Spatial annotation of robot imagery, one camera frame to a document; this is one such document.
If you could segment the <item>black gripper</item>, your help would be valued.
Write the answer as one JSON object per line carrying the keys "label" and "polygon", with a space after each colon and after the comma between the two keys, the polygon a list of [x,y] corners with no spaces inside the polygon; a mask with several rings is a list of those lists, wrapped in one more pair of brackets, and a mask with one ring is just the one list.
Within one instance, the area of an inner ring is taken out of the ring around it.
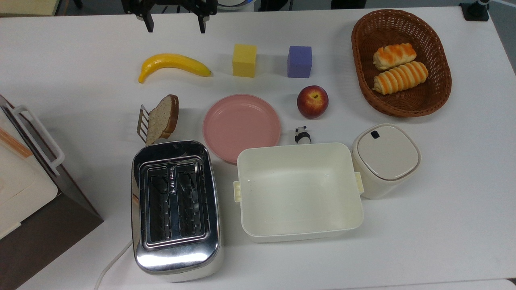
{"label": "black gripper", "polygon": [[142,17],[149,33],[153,32],[154,22],[150,10],[153,6],[181,6],[198,16],[200,32],[205,33],[207,16],[217,13],[217,0],[123,0],[122,7],[125,13]]}

